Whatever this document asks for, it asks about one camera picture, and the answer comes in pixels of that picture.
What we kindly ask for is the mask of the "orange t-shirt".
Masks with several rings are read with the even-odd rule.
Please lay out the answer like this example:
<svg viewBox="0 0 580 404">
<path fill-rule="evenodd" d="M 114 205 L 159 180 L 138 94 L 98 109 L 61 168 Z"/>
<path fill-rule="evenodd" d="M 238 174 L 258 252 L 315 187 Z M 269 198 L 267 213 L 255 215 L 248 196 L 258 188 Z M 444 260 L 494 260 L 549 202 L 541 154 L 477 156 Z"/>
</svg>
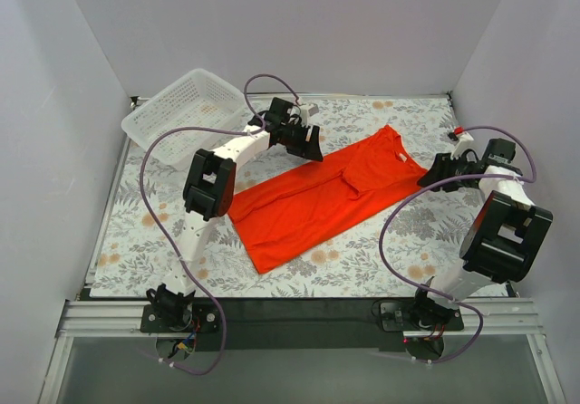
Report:
<svg viewBox="0 0 580 404">
<path fill-rule="evenodd" d="M 417 192 L 426 172 L 385 126 L 236 194 L 228 216 L 265 274 Z"/>
</svg>

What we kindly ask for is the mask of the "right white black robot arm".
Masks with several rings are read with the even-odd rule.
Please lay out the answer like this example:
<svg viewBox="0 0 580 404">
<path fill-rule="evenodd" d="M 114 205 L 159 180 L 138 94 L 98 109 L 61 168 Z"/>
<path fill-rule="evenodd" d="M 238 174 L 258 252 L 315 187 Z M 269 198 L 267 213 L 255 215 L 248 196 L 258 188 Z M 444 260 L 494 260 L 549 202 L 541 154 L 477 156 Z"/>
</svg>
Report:
<svg viewBox="0 0 580 404">
<path fill-rule="evenodd" d="M 436 155 L 418 185 L 433 192 L 475 188 L 484 198 L 466 234 L 459 259 L 442 275 L 432 277 L 414 295 L 410 317 L 419 327 L 442 327 L 459 315 L 458 303 L 492 284 L 519 282 L 529 272 L 553 214 L 527 196 L 519 168 L 512 165 L 516 144 L 490 139 L 482 156 L 471 147 L 467 132 L 452 133 L 457 141 L 451 153 Z"/>
</svg>

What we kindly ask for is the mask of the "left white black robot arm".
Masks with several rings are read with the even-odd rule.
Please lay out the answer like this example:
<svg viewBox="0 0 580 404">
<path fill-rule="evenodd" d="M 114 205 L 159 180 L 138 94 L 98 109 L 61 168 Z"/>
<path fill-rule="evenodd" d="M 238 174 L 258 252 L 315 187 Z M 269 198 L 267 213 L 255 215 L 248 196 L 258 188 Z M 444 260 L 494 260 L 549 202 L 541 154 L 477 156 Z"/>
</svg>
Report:
<svg viewBox="0 0 580 404">
<path fill-rule="evenodd" d="M 276 145 L 290 155 L 321 162 L 320 128 L 310 123 L 318 111 L 313 103 L 294 105 L 274 98 L 267 110 L 254 116 L 241 132 L 233 132 L 226 144 L 195 152 L 182 192 L 181 234 L 178 241 L 169 241 L 178 263 L 158 288 L 146 292 L 156 318 L 170 330 L 187 330 L 196 319 L 192 304 L 200 286 L 189 266 L 203 255 L 214 225 L 233 202 L 237 169 Z"/>
</svg>

